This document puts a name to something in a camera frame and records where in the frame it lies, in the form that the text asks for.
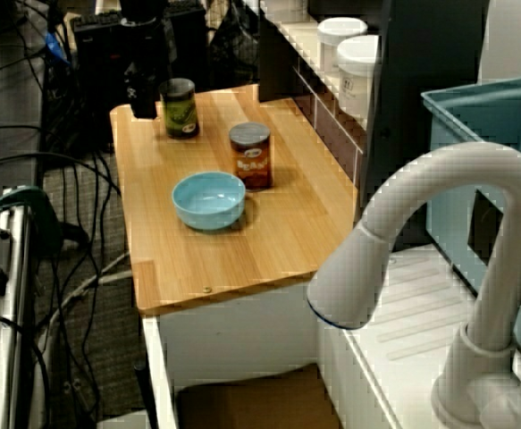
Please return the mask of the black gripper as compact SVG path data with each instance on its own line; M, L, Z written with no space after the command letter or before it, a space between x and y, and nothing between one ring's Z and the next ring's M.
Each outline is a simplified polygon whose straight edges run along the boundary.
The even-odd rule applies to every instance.
M169 54L163 24L123 24L128 99L138 119L155 119L155 83L168 78Z

